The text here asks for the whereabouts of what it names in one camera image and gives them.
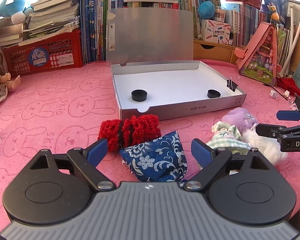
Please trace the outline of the red knitted item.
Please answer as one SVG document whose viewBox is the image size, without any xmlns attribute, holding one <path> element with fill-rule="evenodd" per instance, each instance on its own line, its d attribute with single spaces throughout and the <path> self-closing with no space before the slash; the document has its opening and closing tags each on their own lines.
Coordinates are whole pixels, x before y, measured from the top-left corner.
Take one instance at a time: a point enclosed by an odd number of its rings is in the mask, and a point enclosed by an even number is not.
<svg viewBox="0 0 300 240">
<path fill-rule="evenodd" d="M 106 139 L 109 152 L 138 145 L 161 137 L 159 118 L 156 115 L 132 116 L 129 119 L 103 121 L 98 139 Z"/>
</svg>

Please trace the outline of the grey cardboard box with lid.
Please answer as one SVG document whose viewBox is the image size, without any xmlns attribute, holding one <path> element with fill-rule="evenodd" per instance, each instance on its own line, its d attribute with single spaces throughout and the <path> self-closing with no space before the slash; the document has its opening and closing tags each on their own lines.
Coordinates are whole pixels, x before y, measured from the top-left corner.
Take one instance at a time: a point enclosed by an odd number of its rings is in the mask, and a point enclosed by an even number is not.
<svg viewBox="0 0 300 240">
<path fill-rule="evenodd" d="M 116 8 L 107 12 L 107 62 L 111 66 L 120 118 L 154 114 L 160 120 L 239 107 L 246 93 L 226 86 L 228 77 L 193 59 L 189 11 Z M 147 100 L 133 101 L 143 89 Z M 210 99 L 207 91 L 220 92 Z"/>
</svg>

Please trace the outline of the blue doraemon plush toy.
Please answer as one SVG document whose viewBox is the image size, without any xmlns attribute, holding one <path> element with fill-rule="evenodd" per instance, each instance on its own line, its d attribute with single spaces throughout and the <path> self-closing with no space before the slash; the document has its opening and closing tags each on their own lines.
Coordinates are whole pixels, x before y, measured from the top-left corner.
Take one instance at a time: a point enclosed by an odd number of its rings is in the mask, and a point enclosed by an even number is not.
<svg viewBox="0 0 300 240">
<path fill-rule="evenodd" d="M 24 23 L 33 13 L 28 0 L 2 0 L 0 3 L 0 18 L 10 18 L 14 25 Z"/>
</svg>

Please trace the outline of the stack of books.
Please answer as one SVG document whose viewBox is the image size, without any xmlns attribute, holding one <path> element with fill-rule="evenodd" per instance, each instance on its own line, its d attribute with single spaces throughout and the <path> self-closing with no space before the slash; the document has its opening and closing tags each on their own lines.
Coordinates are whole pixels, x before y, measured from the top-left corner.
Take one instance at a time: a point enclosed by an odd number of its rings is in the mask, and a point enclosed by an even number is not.
<svg viewBox="0 0 300 240">
<path fill-rule="evenodd" d="M 33 13 L 24 23 L 0 30 L 2 48 L 24 46 L 78 28 L 79 0 L 39 0 L 30 5 Z"/>
</svg>

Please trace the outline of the red plastic basket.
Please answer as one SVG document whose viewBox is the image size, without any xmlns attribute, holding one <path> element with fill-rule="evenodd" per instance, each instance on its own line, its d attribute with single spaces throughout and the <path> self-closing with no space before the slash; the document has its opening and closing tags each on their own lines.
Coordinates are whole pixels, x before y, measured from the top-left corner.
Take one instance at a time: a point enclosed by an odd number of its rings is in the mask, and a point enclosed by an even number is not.
<svg viewBox="0 0 300 240">
<path fill-rule="evenodd" d="M 54 37 L 3 50 L 12 77 L 83 66 L 81 31 L 76 29 Z"/>
</svg>

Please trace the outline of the black binder clip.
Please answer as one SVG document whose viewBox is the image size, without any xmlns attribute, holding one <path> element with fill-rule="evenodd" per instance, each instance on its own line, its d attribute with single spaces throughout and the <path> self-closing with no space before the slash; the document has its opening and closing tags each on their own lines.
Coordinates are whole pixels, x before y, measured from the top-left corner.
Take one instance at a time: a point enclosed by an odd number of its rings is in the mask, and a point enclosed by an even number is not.
<svg viewBox="0 0 300 240">
<path fill-rule="evenodd" d="M 237 76 L 229 76 L 227 81 L 226 81 L 226 86 L 232 90 L 233 92 L 236 91 L 237 87 L 238 87 L 238 81 L 240 80 L 240 77 L 237 75 Z"/>
</svg>

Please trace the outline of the small white paper cube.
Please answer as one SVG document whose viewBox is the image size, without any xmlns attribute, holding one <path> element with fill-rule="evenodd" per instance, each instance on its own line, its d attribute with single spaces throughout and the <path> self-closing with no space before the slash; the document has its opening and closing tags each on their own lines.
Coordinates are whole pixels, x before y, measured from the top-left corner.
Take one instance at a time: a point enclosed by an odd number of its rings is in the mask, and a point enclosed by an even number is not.
<svg viewBox="0 0 300 240">
<path fill-rule="evenodd" d="M 278 98 L 278 93 L 275 90 L 271 90 L 269 93 L 270 97 L 273 99 L 277 99 Z"/>
</svg>

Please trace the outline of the purple fluffy plush toy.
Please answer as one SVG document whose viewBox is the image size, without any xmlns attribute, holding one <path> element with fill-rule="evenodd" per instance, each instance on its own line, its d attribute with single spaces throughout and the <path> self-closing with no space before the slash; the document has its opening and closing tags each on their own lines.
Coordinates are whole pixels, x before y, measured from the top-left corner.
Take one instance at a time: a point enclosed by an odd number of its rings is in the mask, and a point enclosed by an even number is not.
<svg viewBox="0 0 300 240">
<path fill-rule="evenodd" d="M 235 125 L 240 133 L 252 129 L 258 124 L 258 120 L 246 108 L 243 107 L 237 107 L 233 110 L 230 110 L 225 116 L 222 117 L 221 121 L 226 122 L 231 126 Z"/>
</svg>

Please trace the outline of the black round cap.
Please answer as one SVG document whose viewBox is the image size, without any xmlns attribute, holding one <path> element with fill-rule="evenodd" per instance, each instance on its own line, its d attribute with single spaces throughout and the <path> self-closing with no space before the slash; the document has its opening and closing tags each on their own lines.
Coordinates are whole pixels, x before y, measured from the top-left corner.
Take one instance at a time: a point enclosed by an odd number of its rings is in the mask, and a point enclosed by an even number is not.
<svg viewBox="0 0 300 240">
<path fill-rule="evenodd" d="M 220 98 L 220 97 L 221 97 L 221 94 L 220 94 L 220 92 L 217 91 L 217 90 L 209 89 L 209 90 L 207 91 L 207 97 L 210 98 L 210 99 Z"/>
<path fill-rule="evenodd" d="M 131 92 L 131 98 L 136 102 L 143 102 L 147 100 L 147 92 L 143 89 L 135 89 Z"/>
</svg>

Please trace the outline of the wooden drawer organizer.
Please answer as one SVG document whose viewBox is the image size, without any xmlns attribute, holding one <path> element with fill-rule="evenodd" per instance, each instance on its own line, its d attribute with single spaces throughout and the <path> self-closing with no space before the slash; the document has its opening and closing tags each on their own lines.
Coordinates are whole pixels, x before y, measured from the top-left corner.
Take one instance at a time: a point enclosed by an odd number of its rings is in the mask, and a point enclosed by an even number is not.
<svg viewBox="0 0 300 240">
<path fill-rule="evenodd" d="M 231 45 L 218 44 L 194 39 L 193 59 L 194 60 L 215 60 L 235 64 L 238 57 L 235 55 L 235 48 Z"/>
</svg>

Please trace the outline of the white fluffy plush toy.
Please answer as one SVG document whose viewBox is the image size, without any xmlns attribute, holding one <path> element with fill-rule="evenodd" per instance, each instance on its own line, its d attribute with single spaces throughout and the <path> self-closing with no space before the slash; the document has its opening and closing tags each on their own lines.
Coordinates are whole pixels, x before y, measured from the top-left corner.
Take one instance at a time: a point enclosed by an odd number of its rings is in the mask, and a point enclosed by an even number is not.
<svg viewBox="0 0 300 240">
<path fill-rule="evenodd" d="M 242 140 L 250 146 L 258 148 L 274 166 L 288 157 L 288 153 L 280 151 L 280 145 L 276 139 L 259 136 L 254 129 L 244 131 L 242 133 Z"/>
</svg>

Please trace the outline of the blue floral fabric pouch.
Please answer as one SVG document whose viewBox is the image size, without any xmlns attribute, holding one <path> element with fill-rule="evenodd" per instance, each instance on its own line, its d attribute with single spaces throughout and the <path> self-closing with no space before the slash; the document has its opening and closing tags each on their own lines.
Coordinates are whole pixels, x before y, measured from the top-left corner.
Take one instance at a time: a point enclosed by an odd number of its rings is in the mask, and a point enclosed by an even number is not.
<svg viewBox="0 0 300 240">
<path fill-rule="evenodd" d="M 187 160 L 177 131 L 120 150 L 123 163 L 141 182 L 182 182 Z"/>
</svg>

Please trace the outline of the white label printer box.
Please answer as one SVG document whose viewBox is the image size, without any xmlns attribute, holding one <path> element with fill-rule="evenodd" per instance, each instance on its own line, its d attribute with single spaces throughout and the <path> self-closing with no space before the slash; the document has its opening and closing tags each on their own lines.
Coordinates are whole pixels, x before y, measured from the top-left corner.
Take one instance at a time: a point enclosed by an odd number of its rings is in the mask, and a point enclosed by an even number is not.
<svg viewBox="0 0 300 240">
<path fill-rule="evenodd" d="M 228 45 L 230 30 L 230 24 L 214 20 L 202 20 L 203 41 Z"/>
</svg>

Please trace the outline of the row of blue books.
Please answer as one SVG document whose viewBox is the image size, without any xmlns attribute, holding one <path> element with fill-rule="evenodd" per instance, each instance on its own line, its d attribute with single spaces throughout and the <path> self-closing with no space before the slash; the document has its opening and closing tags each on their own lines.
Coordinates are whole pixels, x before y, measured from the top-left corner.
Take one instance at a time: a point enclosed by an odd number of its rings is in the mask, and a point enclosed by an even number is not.
<svg viewBox="0 0 300 240">
<path fill-rule="evenodd" d="M 108 0 L 80 0 L 83 63 L 106 61 Z"/>
</svg>

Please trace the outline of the green checked doll dress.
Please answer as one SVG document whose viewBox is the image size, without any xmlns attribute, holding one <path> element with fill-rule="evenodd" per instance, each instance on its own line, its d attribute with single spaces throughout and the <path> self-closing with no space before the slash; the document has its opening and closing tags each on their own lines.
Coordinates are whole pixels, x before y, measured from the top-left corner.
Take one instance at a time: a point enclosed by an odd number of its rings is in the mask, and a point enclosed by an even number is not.
<svg viewBox="0 0 300 240">
<path fill-rule="evenodd" d="M 242 141 L 241 133 L 235 125 L 218 121 L 212 126 L 211 131 L 213 137 L 206 144 L 214 150 L 225 148 L 233 154 L 240 153 L 246 155 L 251 149 L 248 143 Z"/>
</svg>

